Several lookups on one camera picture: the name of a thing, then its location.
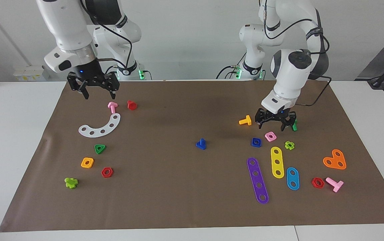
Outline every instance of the table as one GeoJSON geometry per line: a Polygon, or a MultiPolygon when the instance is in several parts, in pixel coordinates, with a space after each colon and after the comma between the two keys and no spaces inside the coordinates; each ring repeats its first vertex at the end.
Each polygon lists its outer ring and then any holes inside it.
{"type": "MultiPolygon", "coordinates": [[[[0,223],[36,150],[65,82],[0,83],[0,223]]],[[[331,88],[384,177],[384,93],[365,82],[331,88]]],[[[384,224],[0,233],[0,240],[380,240],[384,224]]]]}

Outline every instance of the purple strip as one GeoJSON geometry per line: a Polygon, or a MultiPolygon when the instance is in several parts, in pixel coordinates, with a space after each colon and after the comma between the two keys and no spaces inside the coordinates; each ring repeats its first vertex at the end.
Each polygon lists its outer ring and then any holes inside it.
{"type": "Polygon", "coordinates": [[[265,187],[264,177],[262,177],[261,169],[259,168],[258,160],[253,157],[247,159],[250,178],[252,179],[253,188],[255,189],[256,200],[261,204],[266,204],[270,201],[267,188],[265,187]]]}

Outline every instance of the pink t-shaped bolt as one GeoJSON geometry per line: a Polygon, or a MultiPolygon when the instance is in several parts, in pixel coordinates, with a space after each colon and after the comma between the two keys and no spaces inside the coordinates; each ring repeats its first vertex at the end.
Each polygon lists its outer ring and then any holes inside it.
{"type": "Polygon", "coordinates": [[[109,104],[107,105],[107,108],[110,108],[110,111],[112,112],[112,114],[116,113],[116,111],[114,110],[116,107],[117,107],[117,103],[115,102],[109,102],[109,104]]]}
{"type": "Polygon", "coordinates": [[[341,186],[344,184],[343,181],[335,182],[333,179],[330,177],[326,178],[326,182],[328,182],[330,185],[333,186],[333,191],[338,192],[338,190],[341,188],[341,186]]]}

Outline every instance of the white arc piece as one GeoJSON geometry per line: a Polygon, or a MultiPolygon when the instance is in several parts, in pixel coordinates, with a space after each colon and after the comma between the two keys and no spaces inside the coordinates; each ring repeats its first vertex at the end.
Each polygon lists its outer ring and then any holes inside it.
{"type": "Polygon", "coordinates": [[[90,138],[97,138],[101,136],[105,136],[108,133],[111,133],[119,124],[120,121],[120,114],[114,113],[110,116],[109,122],[103,126],[102,128],[90,128],[89,125],[83,125],[79,127],[79,133],[82,136],[90,137],[90,138]]]}

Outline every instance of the red nut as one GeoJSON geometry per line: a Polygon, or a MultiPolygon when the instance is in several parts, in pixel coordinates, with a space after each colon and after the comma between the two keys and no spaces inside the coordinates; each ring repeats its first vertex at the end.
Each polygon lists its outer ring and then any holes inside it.
{"type": "Polygon", "coordinates": [[[103,175],[104,178],[111,177],[113,175],[113,169],[111,167],[105,167],[101,171],[101,174],[103,175]]]}
{"type": "Polygon", "coordinates": [[[137,104],[132,100],[127,101],[126,106],[132,111],[137,109],[137,104]]]}
{"type": "Polygon", "coordinates": [[[312,185],[315,187],[315,188],[323,188],[324,187],[324,182],[321,178],[319,177],[314,177],[314,179],[311,181],[312,185]]]}

